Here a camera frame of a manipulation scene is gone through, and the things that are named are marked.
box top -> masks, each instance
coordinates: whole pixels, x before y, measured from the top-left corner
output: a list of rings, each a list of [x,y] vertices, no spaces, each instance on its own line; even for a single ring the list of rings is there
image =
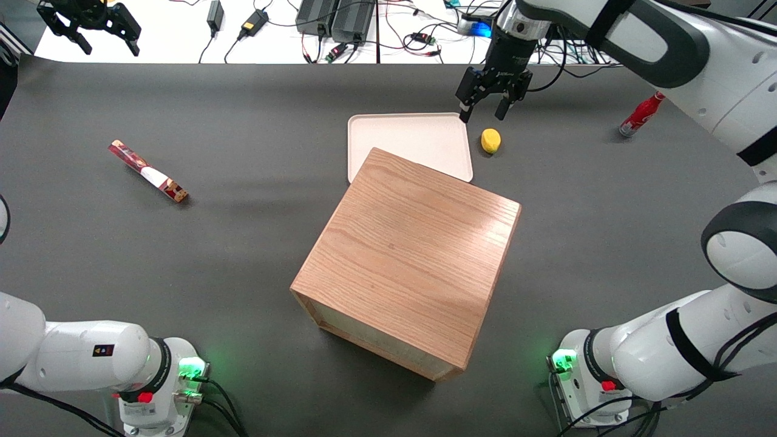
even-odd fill
[[[372,149],[291,289],[465,369],[520,210]]]

sticker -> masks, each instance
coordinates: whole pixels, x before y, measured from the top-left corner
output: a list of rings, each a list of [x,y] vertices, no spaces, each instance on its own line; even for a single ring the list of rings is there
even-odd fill
[[[113,356],[113,344],[95,344],[92,349],[93,357],[112,357]]]
[[[124,404],[125,416],[153,416],[156,414],[156,404]]]

white tray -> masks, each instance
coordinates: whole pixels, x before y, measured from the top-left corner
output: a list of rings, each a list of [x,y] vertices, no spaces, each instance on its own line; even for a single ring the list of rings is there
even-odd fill
[[[458,114],[362,114],[348,121],[348,182],[373,147],[472,180],[467,127]]]

red bottle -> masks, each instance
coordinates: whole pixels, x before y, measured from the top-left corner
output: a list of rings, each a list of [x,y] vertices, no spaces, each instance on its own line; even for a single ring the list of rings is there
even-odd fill
[[[658,111],[658,105],[664,99],[666,99],[666,96],[656,91],[655,95],[639,104],[634,112],[629,115],[629,118],[626,118],[621,123],[621,127],[618,130],[625,137],[634,135]]]

yellow sponge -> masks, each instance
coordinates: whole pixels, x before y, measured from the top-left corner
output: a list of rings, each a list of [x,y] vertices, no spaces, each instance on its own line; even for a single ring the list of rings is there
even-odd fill
[[[496,153],[502,144],[502,137],[496,129],[488,128],[480,135],[480,145],[488,153]]]

